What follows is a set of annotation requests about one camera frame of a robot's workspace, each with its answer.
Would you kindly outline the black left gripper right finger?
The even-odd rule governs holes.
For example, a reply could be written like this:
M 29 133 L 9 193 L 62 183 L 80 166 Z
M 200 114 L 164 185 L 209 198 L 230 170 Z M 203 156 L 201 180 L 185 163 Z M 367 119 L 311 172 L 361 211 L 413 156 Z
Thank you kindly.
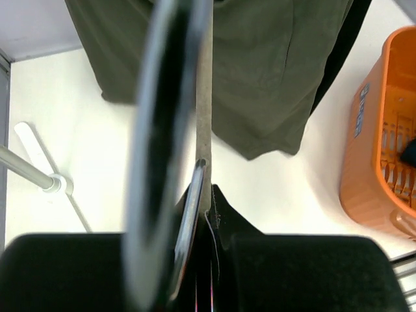
M 215 311 L 407 311 L 393 267 L 371 239 L 269 235 L 217 185 L 207 215 Z

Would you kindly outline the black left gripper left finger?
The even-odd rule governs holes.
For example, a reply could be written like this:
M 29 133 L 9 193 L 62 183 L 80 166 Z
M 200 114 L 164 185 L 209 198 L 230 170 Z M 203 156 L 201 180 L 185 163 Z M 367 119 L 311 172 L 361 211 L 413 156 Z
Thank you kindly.
M 134 311 L 124 232 L 32 233 L 1 255 L 2 311 Z

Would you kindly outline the grey hanger with metal hook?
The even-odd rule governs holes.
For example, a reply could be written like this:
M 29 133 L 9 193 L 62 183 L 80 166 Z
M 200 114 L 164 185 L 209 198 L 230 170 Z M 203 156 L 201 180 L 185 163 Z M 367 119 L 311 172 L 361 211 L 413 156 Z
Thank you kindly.
M 182 211 L 176 192 L 211 1 L 159 1 L 138 82 L 122 235 L 128 311 L 175 306 L 192 254 L 207 161 L 198 159 Z

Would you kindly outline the olive green shorts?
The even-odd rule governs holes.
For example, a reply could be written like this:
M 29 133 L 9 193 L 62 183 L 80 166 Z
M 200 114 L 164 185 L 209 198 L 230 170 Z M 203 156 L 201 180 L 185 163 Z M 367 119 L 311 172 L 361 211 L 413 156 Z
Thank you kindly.
M 212 128 L 247 159 L 300 148 L 352 1 L 215 1 Z M 67 1 L 103 98 L 132 104 L 153 1 Z

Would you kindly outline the black shorts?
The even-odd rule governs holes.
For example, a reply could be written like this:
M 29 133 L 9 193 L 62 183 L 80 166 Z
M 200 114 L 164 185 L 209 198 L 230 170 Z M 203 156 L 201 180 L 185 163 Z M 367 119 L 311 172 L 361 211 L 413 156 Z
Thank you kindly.
M 352 1 L 352 5 L 345 16 L 334 47 L 327 59 L 324 75 L 317 88 L 310 114 L 313 114 L 343 67 L 345 60 L 358 37 L 371 2 L 371 0 Z

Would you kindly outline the white clothes rack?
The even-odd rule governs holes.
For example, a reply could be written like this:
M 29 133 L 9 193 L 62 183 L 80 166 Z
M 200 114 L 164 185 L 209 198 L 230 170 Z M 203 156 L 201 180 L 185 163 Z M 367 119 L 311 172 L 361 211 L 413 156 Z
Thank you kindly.
M 87 219 L 73 198 L 73 182 L 53 168 L 42 142 L 36 131 L 27 123 L 20 122 L 14 126 L 30 161 L 26 161 L 5 146 L 1 146 L 1 164 L 8 170 L 36 185 L 47 196 L 57 195 L 66 201 L 81 222 L 84 230 L 92 231 Z

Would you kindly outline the orange plastic basket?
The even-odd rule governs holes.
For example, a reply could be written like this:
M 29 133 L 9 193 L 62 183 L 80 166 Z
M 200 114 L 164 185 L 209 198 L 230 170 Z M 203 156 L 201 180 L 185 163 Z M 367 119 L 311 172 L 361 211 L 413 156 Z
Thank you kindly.
M 385 41 L 351 105 L 339 198 L 356 223 L 415 240 L 415 168 L 400 155 L 415 138 L 415 27 Z

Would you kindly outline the aluminium mounting rail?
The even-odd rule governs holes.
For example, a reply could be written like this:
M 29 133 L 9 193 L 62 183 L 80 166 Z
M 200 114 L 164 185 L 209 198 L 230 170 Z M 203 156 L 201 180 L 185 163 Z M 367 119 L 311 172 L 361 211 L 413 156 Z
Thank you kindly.
M 415 251 L 391 260 L 397 280 L 404 292 L 415 288 Z

